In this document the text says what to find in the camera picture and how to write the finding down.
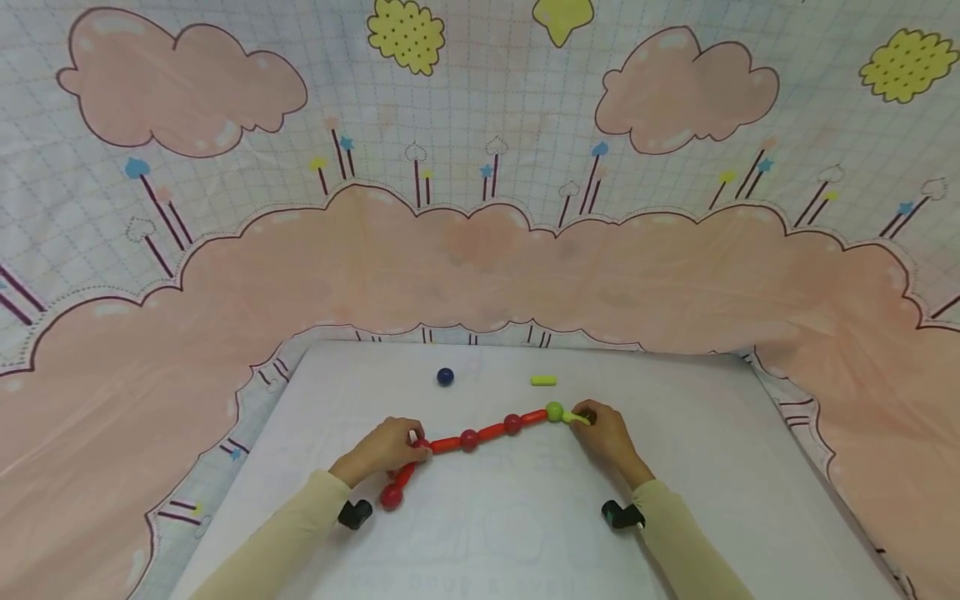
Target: pink fabric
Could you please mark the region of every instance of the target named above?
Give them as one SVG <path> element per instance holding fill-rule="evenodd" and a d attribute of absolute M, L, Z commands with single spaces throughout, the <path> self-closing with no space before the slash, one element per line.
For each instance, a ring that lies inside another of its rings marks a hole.
<path fill-rule="evenodd" d="M 289 62 L 273 52 L 247 54 L 212 25 L 191 25 L 174 38 L 133 12 L 94 9 L 74 23 L 70 56 L 60 86 L 80 97 L 90 130 L 116 146 L 155 138 L 184 156 L 217 156 L 244 131 L 279 131 L 283 116 L 306 104 Z"/>
<path fill-rule="evenodd" d="M 665 155 L 694 137 L 720 141 L 758 121 L 777 100 L 780 80 L 773 69 L 752 69 L 739 43 L 701 52 L 688 27 L 671 27 L 637 46 L 603 86 L 597 128 L 629 133 L 637 152 Z"/>
<path fill-rule="evenodd" d="M 257 220 L 204 244 L 182 290 L 96 300 L 61 316 L 31 372 L 0 378 L 0 589 L 122 598 L 144 514 L 234 424 L 232 397 L 276 345 L 317 323 L 387 335 L 420 324 L 490 332 L 531 319 L 652 351 L 756 344 L 822 405 L 830 477 L 874 540 L 931 598 L 960 576 L 960 336 L 924 315 L 876 244 L 789 236 L 732 206 L 577 223 L 558 237 L 491 204 L 415 217 L 353 185 L 329 207 Z"/>

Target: red ball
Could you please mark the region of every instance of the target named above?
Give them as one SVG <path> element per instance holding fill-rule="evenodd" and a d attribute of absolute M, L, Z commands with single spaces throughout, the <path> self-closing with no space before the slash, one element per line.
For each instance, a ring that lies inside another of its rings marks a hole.
<path fill-rule="evenodd" d="M 389 484 L 380 493 L 380 506 L 387 512 L 395 511 L 401 502 L 403 502 L 403 489 L 395 483 Z"/>
<path fill-rule="evenodd" d="M 515 436 L 520 432 L 520 429 L 523 429 L 523 421 L 520 420 L 520 415 L 507 415 L 503 420 L 503 425 L 507 429 L 508 436 Z"/>
<path fill-rule="evenodd" d="M 480 435 L 472 429 L 467 429 L 460 434 L 460 448 L 464 452 L 472 452 L 480 445 Z"/>

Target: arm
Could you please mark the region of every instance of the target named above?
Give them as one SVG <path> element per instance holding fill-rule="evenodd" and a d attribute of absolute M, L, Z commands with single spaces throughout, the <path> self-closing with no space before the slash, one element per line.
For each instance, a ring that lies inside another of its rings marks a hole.
<path fill-rule="evenodd" d="M 570 424 L 591 453 L 612 464 L 634 491 L 643 513 L 643 539 L 678 600 L 754 600 L 743 582 L 700 530 L 683 499 L 654 477 L 636 454 L 627 426 L 606 404 L 585 400 L 574 413 L 592 412 L 593 425 Z"/>
<path fill-rule="evenodd" d="M 349 496 L 346 483 L 315 470 L 299 492 L 217 567 L 191 600 L 276 597 L 330 533 Z"/>
<path fill-rule="evenodd" d="M 683 499 L 656 479 L 634 490 L 647 525 L 643 539 L 678 600 L 753 600 Z"/>
<path fill-rule="evenodd" d="M 410 446 L 411 431 L 423 437 L 418 421 L 390 417 L 330 471 L 311 473 L 303 488 L 218 566 L 191 600 L 275 598 L 326 539 L 352 488 L 376 472 L 430 456 L 428 448 Z"/>

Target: white surface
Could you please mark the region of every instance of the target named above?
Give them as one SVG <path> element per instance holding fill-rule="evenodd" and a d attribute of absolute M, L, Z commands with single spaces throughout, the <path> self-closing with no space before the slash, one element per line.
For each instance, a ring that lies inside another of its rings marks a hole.
<path fill-rule="evenodd" d="M 450 388 L 435 383 L 440 367 L 456 373 Z M 533 374 L 556 374 L 559 385 L 534 388 Z M 651 468 L 758 600 L 900 597 L 735 358 L 345 342 L 307 352 L 174 597 L 188 597 L 312 469 L 387 415 L 418 418 L 439 439 L 585 397 L 620 408 Z M 365 482 L 354 499 L 375 500 L 385 483 Z M 282 597 L 669 597 L 636 534 L 616 534 L 600 517 L 622 490 L 565 425 L 437 456 L 405 496 L 359 532 L 337 525 Z"/>

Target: beige sleeve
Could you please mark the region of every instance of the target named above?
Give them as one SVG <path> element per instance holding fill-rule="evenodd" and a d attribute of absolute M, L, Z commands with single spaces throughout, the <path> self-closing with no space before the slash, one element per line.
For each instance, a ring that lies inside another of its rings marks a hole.
<path fill-rule="evenodd" d="M 643 539 L 677 600 L 753 600 L 740 578 L 700 530 L 678 494 L 655 479 L 634 490 L 647 525 Z"/>
<path fill-rule="evenodd" d="M 324 470 L 267 519 L 190 596 L 191 600 L 268 600 L 283 590 L 326 538 L 350 488 Z"/>

